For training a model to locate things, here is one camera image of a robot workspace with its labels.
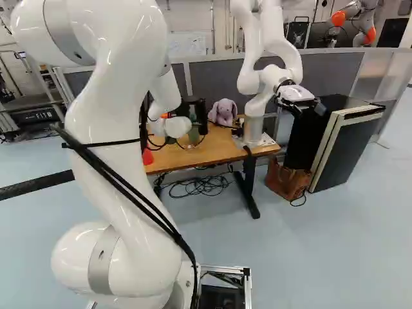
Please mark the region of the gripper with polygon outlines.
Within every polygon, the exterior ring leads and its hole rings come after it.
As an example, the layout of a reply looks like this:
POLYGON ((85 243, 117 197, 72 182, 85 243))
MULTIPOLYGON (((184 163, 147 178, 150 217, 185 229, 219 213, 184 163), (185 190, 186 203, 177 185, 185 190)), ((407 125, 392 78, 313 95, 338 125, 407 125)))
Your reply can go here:
POLYGON ((182 98, 175 112, 177 116, 197 117, 199 134, 208 134, 208 117, 204 98, 182 98))

